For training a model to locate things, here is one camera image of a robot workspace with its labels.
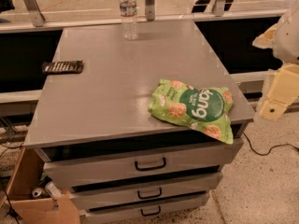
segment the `floor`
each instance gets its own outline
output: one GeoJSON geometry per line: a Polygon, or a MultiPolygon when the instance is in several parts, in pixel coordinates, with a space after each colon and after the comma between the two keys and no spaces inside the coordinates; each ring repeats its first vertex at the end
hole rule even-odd
{"type": "MultiPolygon", "coordinates": [[[[16,9],[1,13],[0,18],[12,22],[29,21],[22,0],[13,1],[16,9]]],[[[137,1],[139,1],[138,14],[142,16],[144,0],[137,1]]],[[[117,1],[114,0],[37,0],[37,2],[44,11],[47,21],[106,19],[119,16],[118,8],[115,7],[117,1]]],[[[157,0],[157,14],[188,13],[193,2],[194,0],[157,0]]],[[[291,2],[292,0],[235,0],[232,11],[288,7],[291,2]]],[[[284,143],[299,147],[298,120],[299,112],[289,113],[266,127],[251,123],[245,133],[260,152],[267,152],[270,147],[284,143]]],[[[216,190],[210,191],[210,199],[206,206],[114,224],[298,223],[299,154],[291,148],[279,147],[268,156],[261,157],[250,150],[246,139],[244,141],[245,144],[234,161],[223,168],[224,178],[216,190]]],[[[0,170],[11,170],[17,157],[17,150],[6,152],[0,159],[0,170]]],[[[0,209],[0,223],[16,223],[10,216],[6,217],[6,213],[7,207],[4,205],[0,209]]]]}

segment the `drawer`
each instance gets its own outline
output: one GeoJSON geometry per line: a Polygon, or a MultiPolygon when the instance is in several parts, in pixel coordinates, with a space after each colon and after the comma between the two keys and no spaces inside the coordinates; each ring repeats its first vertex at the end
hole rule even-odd
{"type": "Polygon", "coordinates": [[[134,204],[110,210],[99,210],[86,214],[90,224],[108,223],[136,217],[155,216],[161,213],[177,211],[181,209],[195,208],[205,205],[208,200],[208,193],[178,197],[169,200],[134,204]]]}
{"type": "Polygon", "coordinates": [[[105,207],[124,203],[137,203],[158,198],[215,189],[222,173],[189,175],[166,180],[137,183],[112,189],[82,191],[70,195],[78,210],[105,207]]]}
{"type": "Polygon", "coordinates": [[[234,159],[242,144],[235,139],[231,146],[214,142],[48,162],[44,170],[58,187],[75,187],[223,165],[234,159]]]}

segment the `snack bag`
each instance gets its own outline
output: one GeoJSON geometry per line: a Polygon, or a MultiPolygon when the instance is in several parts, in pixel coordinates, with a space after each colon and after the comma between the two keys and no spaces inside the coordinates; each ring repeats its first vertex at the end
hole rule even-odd
{"type": "Polygon", "coordinates": [[[196,88],[161,79],[152,94],[149,112],[157,119],[188,126],[226,144],[233,143],[228,112],[233,98],[228,88],[196,88]]]}

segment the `gray tabletop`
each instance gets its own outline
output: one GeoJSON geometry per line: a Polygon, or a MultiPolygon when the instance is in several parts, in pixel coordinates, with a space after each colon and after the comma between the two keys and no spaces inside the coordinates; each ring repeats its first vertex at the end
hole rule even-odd
{"type": "Polygon", "coordinates": [[[24,146],[54,147],[165,133],[188,128],[148,112],[160,78],[197,89],[231,90],[232,123],[253,110],[193,21],[139,23],[139,39],[126,41],[120,25],[64,29],[54,61],[83,60],[80,75],[48,76],[24,146]]]}

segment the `bottle label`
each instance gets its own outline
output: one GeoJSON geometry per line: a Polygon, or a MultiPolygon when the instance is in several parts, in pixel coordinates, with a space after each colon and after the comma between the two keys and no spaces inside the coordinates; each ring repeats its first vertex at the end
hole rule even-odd
{"type": "Polygon", "coordinates": [[[120,4],[121,16],[133,17],[137,14],[136,2],[123,2],[120,4]]]}

